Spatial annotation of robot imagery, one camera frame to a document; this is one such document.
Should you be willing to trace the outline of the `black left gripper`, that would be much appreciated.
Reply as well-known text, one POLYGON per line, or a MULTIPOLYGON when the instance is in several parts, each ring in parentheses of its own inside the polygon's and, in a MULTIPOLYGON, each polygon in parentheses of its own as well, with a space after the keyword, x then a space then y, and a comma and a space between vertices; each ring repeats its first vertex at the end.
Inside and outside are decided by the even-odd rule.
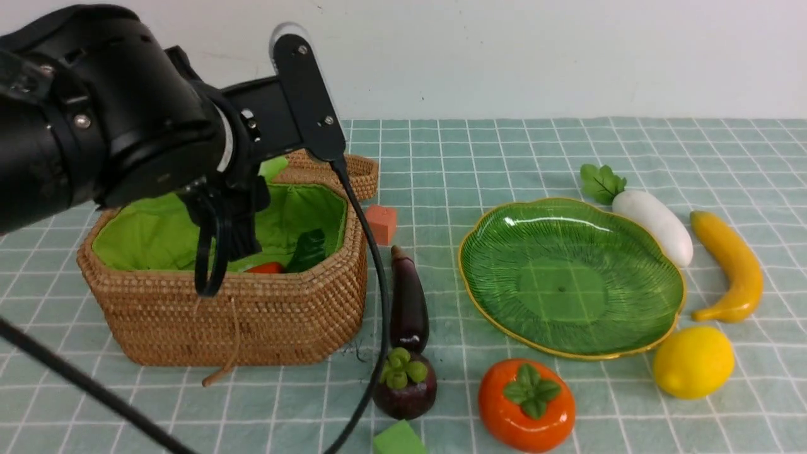
POLYGON ((202 179, 179 190, 178 197, 199 228, 194 261, 196 293, 214 297, 231 262, 262 251, 255 218, 270 204, 265 178, 250 175, 236 187, 229 187, 219 177, 202 179))

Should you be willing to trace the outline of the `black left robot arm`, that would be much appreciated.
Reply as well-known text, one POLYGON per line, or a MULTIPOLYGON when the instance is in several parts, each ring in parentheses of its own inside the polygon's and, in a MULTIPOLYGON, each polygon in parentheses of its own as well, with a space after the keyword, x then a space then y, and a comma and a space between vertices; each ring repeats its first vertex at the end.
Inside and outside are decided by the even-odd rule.
POLYGON ((247 125, 129 9, 49 12, 2 36, 2 234, 176 193, 199 227, 195 289, 213 297, 257 251, 245 235, 268 201, 247 125))

